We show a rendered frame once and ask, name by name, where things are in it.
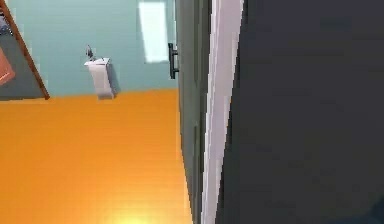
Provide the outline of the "grey room door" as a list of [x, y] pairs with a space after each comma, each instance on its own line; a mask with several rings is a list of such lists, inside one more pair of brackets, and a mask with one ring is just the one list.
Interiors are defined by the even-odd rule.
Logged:
[[191, 224], [202, 224], [211, 0], [175, 0], [181, 150]]

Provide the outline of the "brown framed grey cabinet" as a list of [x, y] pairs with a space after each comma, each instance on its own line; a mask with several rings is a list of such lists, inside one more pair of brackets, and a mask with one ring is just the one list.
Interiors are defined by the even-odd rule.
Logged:
[[49, 99], [50, 95], [6, 0], [0, 0], [0, 47], [15, 72], [11, 81], [0, 86], [0, 101]]

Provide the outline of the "pink cloth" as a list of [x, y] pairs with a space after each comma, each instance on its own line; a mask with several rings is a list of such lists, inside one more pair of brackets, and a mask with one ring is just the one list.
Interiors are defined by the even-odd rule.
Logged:
[[0, 86], [11, 81], [15, 77], [15, 72], [12, 69], [4, 51], [0, 47]]

